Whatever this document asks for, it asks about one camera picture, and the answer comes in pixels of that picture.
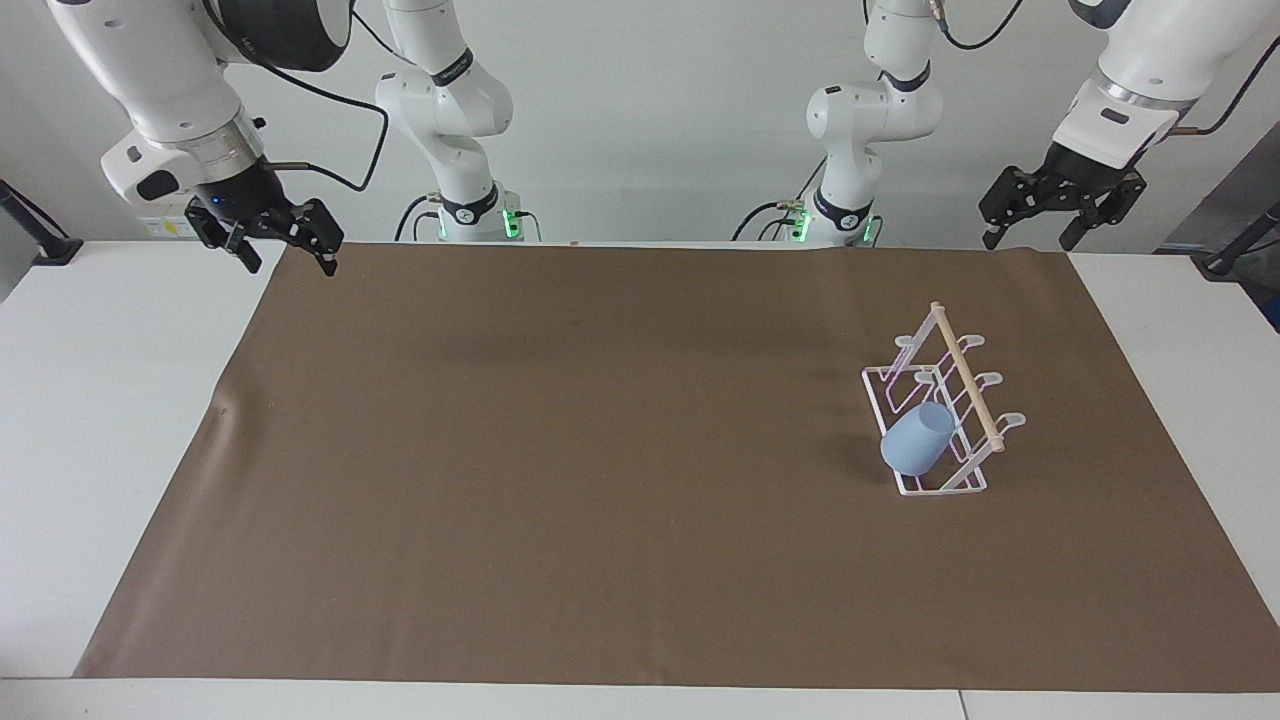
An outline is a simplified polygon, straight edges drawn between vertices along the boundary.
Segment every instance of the white table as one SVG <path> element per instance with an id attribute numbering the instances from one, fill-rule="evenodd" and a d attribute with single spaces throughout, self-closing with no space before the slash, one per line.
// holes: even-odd
<path id="1" fill-rule="evenodd" d="M 42 678 L 0 680 L 0 717 L 1280 717 L 1280 694 L 64 679 L 280 246 L 261 251 L 255 277 L 193 243 L 91 243 L 0 305 L 0 675 Z M 1184 259 L 1073 260 L 1280 618 L 1280 337 L 1238 288 L 1203 282 Z"/>

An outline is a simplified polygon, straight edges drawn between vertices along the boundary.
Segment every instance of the black stand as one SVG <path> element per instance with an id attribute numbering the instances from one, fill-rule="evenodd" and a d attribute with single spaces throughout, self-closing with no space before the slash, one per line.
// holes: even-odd
<path id="1" fill-rule="evenodd" d="M 1277 224 L 1280 224 L 1280 202 L 1276 202 L 1270 210 L 1263 213 L 1261 218 L 1253 220 L 1253 224 L 1244 228 L 1244 232 L 1242 232 L 1226 247 L 1204 259 L 1197 260 L 1196 264 L 1203 268 L 1206 273 L 1228 275 L 1231 273 L 1231 269 L 1235 268 L 1235 261 L 1240 259 L 1240 255 L 1248 252 L 1251 247 L 1253 247 Z"/>
<path id="2" fill-rule="evenodd" d="M 17 220 L 19 225 L 36 240 L 36 245 L 40 246 L 40 255 L 31 261 L 35 266 L 63 266 L 72 261 L 76 252 L 79 251 L 81 246 L 84 245 L 83 240 L 78 238 L 60 238 L 56 234 L 49 232 L 49 228 L 42 225 L 31 210 L 22 204 L 18 197 L 9 190 L 9 186 L 0 179 L 0 206 L 4 211 L 9 214 L 10 218 Z"/>

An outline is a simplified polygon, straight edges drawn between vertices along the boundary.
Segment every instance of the wooden handle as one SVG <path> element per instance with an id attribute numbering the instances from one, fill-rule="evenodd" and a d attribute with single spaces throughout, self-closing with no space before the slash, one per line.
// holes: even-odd
<path id="1" fill-rule="evenodd" d="M 942 331 L 942 340 L 947 342 L 947 351 L 951 352 L 951 357 L 956 361 L 956 370 L 960 372 L 960 379 L 964 380 L 964 391 L 969 393 L 969 401 L 973 402 L 973 409 L 978 413 L 978 420 L 982 421 L 982 432 L 987 434 L 991 451 L 1004 452 L 1005 438 L 1000 437 L 1000 430 L 996 429 L 996 420 L 991 416 L 987 401 L 982 398 L 982 391 L 978 389 L 978 380 L 973 379 L 973 370 L 969 369 L 969 361 L 964 359 L 964 352 L 960 350 L 960 341 L 956 340 L 956 333 L 951 329 L 951 322 L 947 320 L 947 309 L 941 302 L 934 302 L 931 307 L 933 316 L 938 320 L 938 329 Z"/>

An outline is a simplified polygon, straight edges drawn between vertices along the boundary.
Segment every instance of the brown leather surface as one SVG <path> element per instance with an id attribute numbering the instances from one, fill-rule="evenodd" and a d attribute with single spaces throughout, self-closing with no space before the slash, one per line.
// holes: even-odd
<path id="1" fill-rule="evenodd" d="M 285 252 L 78 676 L 1280 691 L 1065 256 L 342 259 Z M 980 495 L 878 456 L 859 370 L 931 300 L 1030 419 Z"/>

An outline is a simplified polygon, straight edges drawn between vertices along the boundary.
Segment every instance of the blue cup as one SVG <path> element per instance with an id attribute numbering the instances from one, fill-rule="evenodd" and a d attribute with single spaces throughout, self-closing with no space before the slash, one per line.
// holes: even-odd
<path id="1" fill-rule="evenodd" d="M 938 402 L 922 402 L 899 418 L 881 441 L 881 457 L 904 475 L 920 477 L 946 452 L 955 418 Z"/>

